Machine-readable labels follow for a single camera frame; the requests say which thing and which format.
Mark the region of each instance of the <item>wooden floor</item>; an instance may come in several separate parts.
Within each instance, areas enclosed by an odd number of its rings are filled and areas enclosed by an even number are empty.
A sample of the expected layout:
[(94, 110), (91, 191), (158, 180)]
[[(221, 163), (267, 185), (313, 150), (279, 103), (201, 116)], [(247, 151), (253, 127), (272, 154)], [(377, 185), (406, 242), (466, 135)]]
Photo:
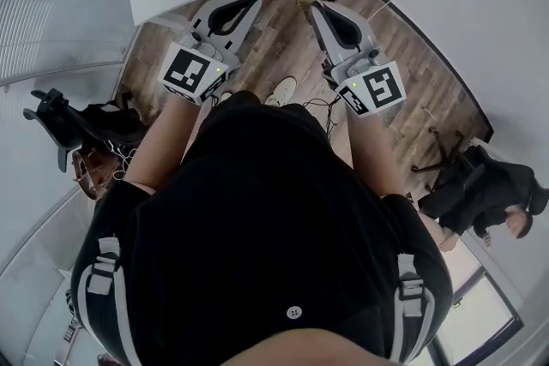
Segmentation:
[[(185, 5), (176, 12), (190, 19), (206, 0)], [(341, 4), (368, 18), (383, 4), (380, 0), (340, 0)], [(390, 59), (401, 72), (407, 99), (381, 114), (388, 127), (390, 145), (401, 167), (407, 191), (414, 198), (425, 193), (436, 173), (414, 175), (411, 165), (429, 165), (438, 161), (438, 152), (429, 127), (436, 127), (450, 146), (460, 130), (467, 138), (483, 138), (488, 127), (459, 81), (425, 41), (396, 13), (385, 8), (371, 26)], [(146, 24), (130, 56), (120, 92), (130, 90), (144, 120), (151, 123), (158, 115), (166, 92), (156, 76), (168, 45), (176, 35), (167, 28)], [(265, 100), (279, 81), (287, 76), (298, 80), (292, 102), (304, 103), (312, 98), (331, 102), (335, 94), (321, 77), (321, 53), (311, 26), (293, 0), (263, 0), (262, 11), (238, 53), (242, 67), (216, 92), (250, 90)], [(211, 106), (201, 111), (204, 118)], [(309, 107), (324, 126), (327, 109)], [(332, 119), (337, 123), (331, 135), (334, 150), (351, 164), (345, 107), (334, 106)]]

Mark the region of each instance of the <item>person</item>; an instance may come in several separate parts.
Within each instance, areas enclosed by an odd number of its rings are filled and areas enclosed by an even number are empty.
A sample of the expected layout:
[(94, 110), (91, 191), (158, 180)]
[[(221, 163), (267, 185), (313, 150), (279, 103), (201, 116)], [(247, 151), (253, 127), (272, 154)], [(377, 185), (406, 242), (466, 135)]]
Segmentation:
[(420, 217), (443, 252), (453, 250), (470, 227), (490, 249), (489, 227), (505, 223), (511, 236), (521, 239), (533, 224), (509, 176), (490, 167), (467, 191), (462, 191), (460, 181), (454, 180), (421, 198), (418, 204)]
[(383, 125), (348, 112), (352, 170), (295, 88), (223, 100), (185, 155), (200, 109), (170, 95), (105, 195), (71, 291), (121, 363), (382, 366), (436, 333), (448, 269)]

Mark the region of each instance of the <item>black clothing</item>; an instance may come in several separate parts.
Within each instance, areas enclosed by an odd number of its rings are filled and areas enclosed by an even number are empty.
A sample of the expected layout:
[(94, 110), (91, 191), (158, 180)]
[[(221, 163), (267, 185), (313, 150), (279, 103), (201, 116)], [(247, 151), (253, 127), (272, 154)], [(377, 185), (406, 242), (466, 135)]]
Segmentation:
[[(307, 327), (388, 357), (400, 253), (415, 255), (436, 298), (427, 342), (452, 298), (443, 258), (410, 202), (374, 195), (302, 106), (267, 107), (250, 93), (212, 111), (157, 194), (114, 185), (75, 264), (73, 297), (97, 239), (112, 235), (144, 366), (219, 365)], [(303, 310), (298, 319), (287, 317), (292, 306)], [(94, 311), (102, 333), (108, 312)], [(420, 326), (419, 318), (405, 333), (405, 352)]]
[(439, 218), (441, 227), (463, 235), (469, 227), (483, 237), (486, 228), (505, 222), (505, 208), (520, 204), (515, 186), (503, 171), (487, 169), (465, 193), (455, 179), (419, 201), (421, 211)]

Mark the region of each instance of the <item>white sneaker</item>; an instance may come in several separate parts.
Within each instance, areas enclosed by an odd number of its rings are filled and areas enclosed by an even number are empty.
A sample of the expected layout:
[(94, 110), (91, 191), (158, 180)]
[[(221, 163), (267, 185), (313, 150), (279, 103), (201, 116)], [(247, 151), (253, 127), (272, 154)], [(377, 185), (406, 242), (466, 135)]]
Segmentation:
[(222, 95), (221, 95), (221, 98), (220, 98), (220, 102), (223, 102), (223, 101), (227, 101), (229, 98), (232, 97), (232, 93), (231, 92), (224, 92)]
[(284, 80), (276, 86), (274, 92), (267, 98), (265, 105), (272, 105), (273, 107), (282, 107), (283, 105), (286, 105), (292, 98), (297, 86), (298, 82), (293, 76), (284, 78)]

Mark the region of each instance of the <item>button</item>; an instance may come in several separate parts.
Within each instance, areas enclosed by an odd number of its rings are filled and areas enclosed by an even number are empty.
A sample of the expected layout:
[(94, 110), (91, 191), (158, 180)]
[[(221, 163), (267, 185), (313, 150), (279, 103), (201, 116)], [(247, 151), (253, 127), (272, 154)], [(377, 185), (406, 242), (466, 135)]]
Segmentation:
[(300, 307), (290, 307), (286, 312), (289, 319), (295, 320), (301, 317), (303, 310)]

